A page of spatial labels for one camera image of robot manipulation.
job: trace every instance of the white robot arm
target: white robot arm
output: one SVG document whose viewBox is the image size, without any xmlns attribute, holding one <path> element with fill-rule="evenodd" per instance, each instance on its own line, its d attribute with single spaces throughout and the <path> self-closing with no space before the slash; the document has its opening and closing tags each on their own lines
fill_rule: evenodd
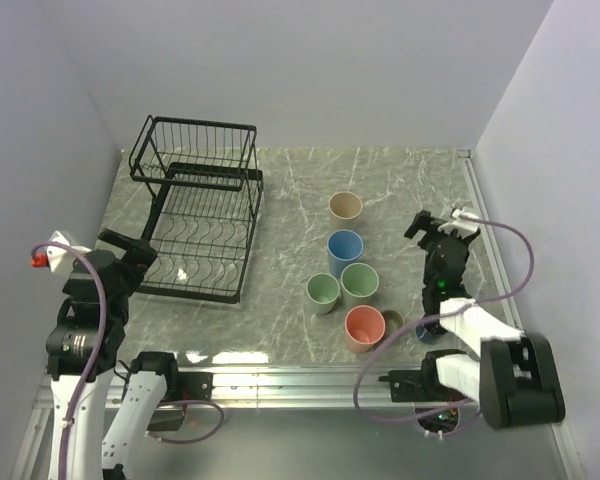
<svg viewBox="0 0 600 480">
<path fill-rule="evenodd" d="M 47 373 L 52 377 L 54 398 L 49 480 L 133 478 L 133 454 L 150 429 L 154 413 L 161 402 L 179 403 L 183 400 L 181 395 L 185 395 L 172 353 L 140 353 L 131 362 L 120 409 L 103 439 L 107 393 L 117 351 L 125 336 L 128 297 L 142 282 L 156 252 L 144 240 L 109 230 L 104 230 L 99 238 L 125 250 L 124 256 L 118 259 L 108 250 L 71 246 L 71 240 L 60 232 L 53 234 L 51 243 L 32 253 L 34 267 L 48 267 L 53 273 L 68 277 L 63 288 L 67 298 L 46 343 Z M 76 262 L 76 255 L 84 257 Z M 99 286 L 94 282 L 96 275 Z M 103 298 L 106 316 L 100 310 Z M 89 362 L 94 362 L 90 369 Z M 205 403 L 210 391 L 199 398 L 187 398 L 184 403 Z M 184 412 L 179 409 L 177 413 L 171 417 L 170 426 L 161 425 L 162 430 L 179 428 Z"/>
</svg>

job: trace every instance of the dish rack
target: dish rack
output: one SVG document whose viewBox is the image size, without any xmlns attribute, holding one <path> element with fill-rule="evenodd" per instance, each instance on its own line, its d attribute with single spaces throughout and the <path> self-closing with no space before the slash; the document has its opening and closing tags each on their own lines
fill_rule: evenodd
<svg viewBox="0 0 600 480">
<path fill-rule="evenodd" d="M 256 134 L 252 125 L 147 118 L 129 167 L 152 196 L 142 238 L 158 258 L 139 292 L 240 301 L 264 187 Z"/>
</svg>

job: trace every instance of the light green cup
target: light green cup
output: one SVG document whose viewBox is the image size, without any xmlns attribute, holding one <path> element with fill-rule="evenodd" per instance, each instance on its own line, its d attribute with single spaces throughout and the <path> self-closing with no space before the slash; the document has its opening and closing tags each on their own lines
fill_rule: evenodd
<svg viewBox="0 0 600 480">
<path fill-rule="evenodd" d="M 307 282 L 311 311 L 316 315 L 329 313 L 340 296 L 340 285 L 328 273 L 317 273 Z"/>
<path fill-rule="evenodd" d="M 340 276 L 342 299 L 347 311 L 358 305 L 371 305 L 371 297 L 378 291 L 378 273 L 366 263 L 352 263 Z"/>
</svg>

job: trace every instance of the small blue cup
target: small blue cup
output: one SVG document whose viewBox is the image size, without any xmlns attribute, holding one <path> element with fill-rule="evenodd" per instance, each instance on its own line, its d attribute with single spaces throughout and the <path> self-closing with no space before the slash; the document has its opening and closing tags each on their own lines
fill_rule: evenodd
<svg viewBox="0 0 600 480">
<path fill-rule="evenodd" d="M 362 238 L 351 230 L 337 230 L 327 241 L 329 253 L 329 273 L 340 279 L 342 270 L 360 258 L 362 255 Z"/>
<path fill-rule="evenodd" d="M 429 333 L 422 325 L 416 327 L 416 336 L 418 337 L 418 340 L 427 345 L 435 345 L 441 338 L 441 335 L 432 335 Z"/>
</svg>

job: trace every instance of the marble tabletop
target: marble tabletop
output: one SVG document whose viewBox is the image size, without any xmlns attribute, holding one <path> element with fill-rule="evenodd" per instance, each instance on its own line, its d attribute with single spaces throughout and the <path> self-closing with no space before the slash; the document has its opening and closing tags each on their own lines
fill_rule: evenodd
<svg viewBox="0 0 600 480">
<path fill-rule="evenodd" d="M 361 261 L 380 276 L 373 302 L 394 309 L 407 321 L 420 318 L 424 251 L 404 238 L 421 209 L 447 215 L 452 206 L 472 204 L 455 150 L 405 148 L 259 148 L 264 172 L 261 205 L 251 256 L 238 305 L 136 293 L 130 300 L 127 337 L 119 358 L 142 350 L 174 352 L 180 365 L 354 364 L 367 354 L 344 347 L 345 310 L 315 316 L 306 305 L 305 285 L 328 271 L 328 199 L 337 191 L 355 192 L 364 202 L 357 227 L 365 250 Z M 123 158 L 102 223 L 138 237 L 151 197 L 144 184 L 129 178 Z M 474 296 L 496 295 L 482 238 L 473 244 L 465 284 Z M 486 309 L 504 318 L 501 304 Z M 462 347 L 446 335 L 435 348 Z M 390 347 L 383 362 L 419 363 L 430 345 L 415 335 Z"/>
</svg>

